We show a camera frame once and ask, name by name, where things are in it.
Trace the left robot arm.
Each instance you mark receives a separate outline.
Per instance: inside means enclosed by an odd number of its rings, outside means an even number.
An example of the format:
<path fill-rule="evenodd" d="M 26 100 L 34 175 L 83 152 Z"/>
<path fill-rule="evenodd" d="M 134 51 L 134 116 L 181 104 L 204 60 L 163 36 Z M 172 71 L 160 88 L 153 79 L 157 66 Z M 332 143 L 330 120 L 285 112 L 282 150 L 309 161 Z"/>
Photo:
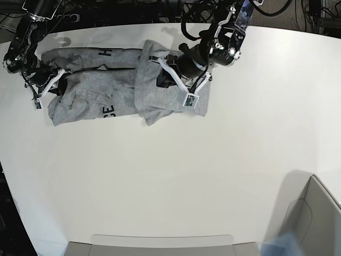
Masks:
<path fill-rule="evenodd" d="M 169 54 L 165 60 L 185 81 L 192 80 L 192 85 L 185 86 L 193 93 L 208 76 L 212 64 L 228 66 L 238 59 L 240 48 L 246 37 L 246 28 L 250 24 L 253 12 L 263 4 L 262 1 L 196 1 L 183 15 L 181 32 L 191 41 L 197 41 L 194 47 L 186 43 L 179 45 L 180 56 Z M 198 36 L 188 33 L 186 23 L 202 11 L 211 11 L 213 21 L 210 27 L 202 30 Z"/>

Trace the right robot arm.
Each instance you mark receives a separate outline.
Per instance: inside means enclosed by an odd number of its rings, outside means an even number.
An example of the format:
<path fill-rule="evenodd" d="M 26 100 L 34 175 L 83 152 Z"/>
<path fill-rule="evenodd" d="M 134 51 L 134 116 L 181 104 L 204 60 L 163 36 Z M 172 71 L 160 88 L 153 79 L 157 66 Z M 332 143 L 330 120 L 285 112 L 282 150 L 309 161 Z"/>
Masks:
<path fill-rule="evenodd" d="M 20 74 L 34 99 L 46 93 L 62 95 L 67 83 L 62 79 L 64 68 L 53 68 L 35 55 L 38 43 L 62 21 L 65 1 L 24 1 L 26 12 L 19 22 L 14 38 L 4 56 L 4 68 L 10 74 Z"/>

